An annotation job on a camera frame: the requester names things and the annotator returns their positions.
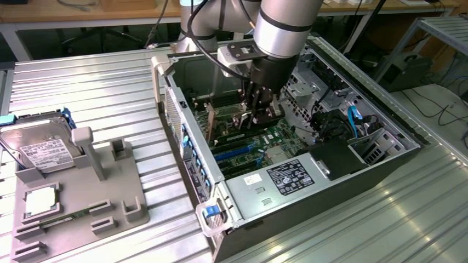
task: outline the hard drive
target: hard drive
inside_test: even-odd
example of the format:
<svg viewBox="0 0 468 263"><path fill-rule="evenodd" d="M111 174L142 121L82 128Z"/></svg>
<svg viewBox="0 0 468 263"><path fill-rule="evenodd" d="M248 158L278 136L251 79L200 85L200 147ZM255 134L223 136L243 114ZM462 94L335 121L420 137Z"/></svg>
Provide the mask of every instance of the hard drive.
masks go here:
<svg viewBox="0 0 468 263"><path fill-rule="evenodd" d="M71 141L75 123L68 110L2 116L0 125L0 144L23 169L51 173L75 166L74 157L83 152Z"/></svg>

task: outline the barcode label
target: barcode label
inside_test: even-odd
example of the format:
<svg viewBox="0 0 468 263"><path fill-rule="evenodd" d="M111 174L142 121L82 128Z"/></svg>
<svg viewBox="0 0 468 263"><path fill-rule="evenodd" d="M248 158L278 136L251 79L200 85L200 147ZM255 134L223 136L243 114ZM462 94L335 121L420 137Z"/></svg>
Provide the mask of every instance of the barcode label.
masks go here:
<svg viewBox="0 0 468 263"><path fill-rule="evenodd" d="M40 170L74 162L72 155L62 139L23 146L20 150Z"/></svg>

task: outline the hard drive label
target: hard drive label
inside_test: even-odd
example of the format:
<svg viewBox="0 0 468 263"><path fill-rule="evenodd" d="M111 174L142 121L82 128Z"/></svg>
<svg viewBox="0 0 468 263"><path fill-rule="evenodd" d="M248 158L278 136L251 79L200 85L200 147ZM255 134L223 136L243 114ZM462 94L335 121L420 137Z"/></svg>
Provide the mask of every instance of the hard drive label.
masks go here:
<svg viewBox="0 0 468 263"><path fill-rule="evenodd" d="M315 184L298 159L268 169L267 172L284 196Z"/></svg>
<svg viewBox="0 0 468 263"><path fill-rule="evenodd" d="M20 147L24 156L39 169L74 162L72 155L62 139Z"/></svg>

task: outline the wooden desk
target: wooden desk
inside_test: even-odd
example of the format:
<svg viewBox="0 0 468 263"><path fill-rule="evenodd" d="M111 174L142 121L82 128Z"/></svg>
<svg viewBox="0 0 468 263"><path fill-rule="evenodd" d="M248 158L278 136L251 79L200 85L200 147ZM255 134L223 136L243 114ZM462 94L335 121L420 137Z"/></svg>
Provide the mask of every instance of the wooden desk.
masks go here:
<svg viewBox="0 0 468 263"><path fill-rule="evenodd" d="M364 4L359 8L359 15L363 15L362 22L355 31L354 37L347 46L351 49L356 38L364 28L364 25L375 9L375 0L372 4ZM446 13L448 15L458 3L454 0L443 0L446 5ZM156 23L162 13L164 0L156 0L156 8L148 10L134 10L122 12L106 12L98 5L91 7L91 11L86 12L76 8L63 6L56 0L30 0L27 5L0 5L0 32L8 42L19 61L31 60L31 55L18 36L20 30L36 30L51 28L74 28L74 27L96 27L96 26L123 26L143 25ZM358 5L348 3L339 4L331 2L323 4L319 16L343 16L354 15ZM410 7L399 0L387 0L380 14L384 13L422 13L430 12L434 6ZM170 4L164 13L162 23L180 22L180 5L179 0L170 0Z"/></svg>

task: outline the warning label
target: warning label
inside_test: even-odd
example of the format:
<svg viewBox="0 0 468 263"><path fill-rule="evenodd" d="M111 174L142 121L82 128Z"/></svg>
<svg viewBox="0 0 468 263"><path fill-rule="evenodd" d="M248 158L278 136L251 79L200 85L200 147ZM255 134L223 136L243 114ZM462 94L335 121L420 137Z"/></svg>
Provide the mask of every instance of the warning label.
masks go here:
<svg viewBox="0 0 468 263"><path fill-rule="evenodd" d="M39 169L47 169L74 161L62 139L23 146L20 150Z"/></svg>
<svg viewBox="0 0 468 263"><path fill-rule="evenodd" d="M284 196L315 184L298 159L268 169L267 172Z"/></svg>

